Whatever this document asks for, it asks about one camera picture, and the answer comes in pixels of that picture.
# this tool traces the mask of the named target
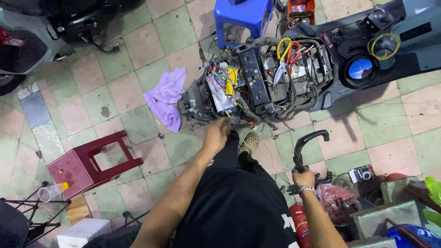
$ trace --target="round mirror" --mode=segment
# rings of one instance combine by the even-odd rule
[[[368,59],[354,61],[349,67],[349,76],[353,79],[362,79],[372,71],[372,62]]]

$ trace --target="red plastic bag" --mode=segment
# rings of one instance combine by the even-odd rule
[[[319,184],[315,192],[335,226],[346,226],[353,222],[350,214],[360,208],[356,195],[344,188],[326,184]]]

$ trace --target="plastic cup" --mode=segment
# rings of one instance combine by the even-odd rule
[[[38,190],[38,197],[42,202],[49,202],[54,197],[59,196],[63,191],[68,189],[67,183],[60,183],[48,187],[42,187]]]

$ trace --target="man's hand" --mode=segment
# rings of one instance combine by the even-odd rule
[[[213,155],[218,154],[227,142],[229,125],[226,118],[219,118],[207,127],[201,151]]]
[[[315,177],[314,173],[308,167],[304,167],[302,173],[298,173],[296,169],[292,169],[292,180],[297,187],[310,186],[314,188]]]

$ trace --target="red fire extinguisher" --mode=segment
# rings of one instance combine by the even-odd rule
[[[303,206],[294,204],[289,208],[289,212],[294,221],[295,231],[297,232],[300,244],[303,248],[310,247],[308,223],[306,222]]]

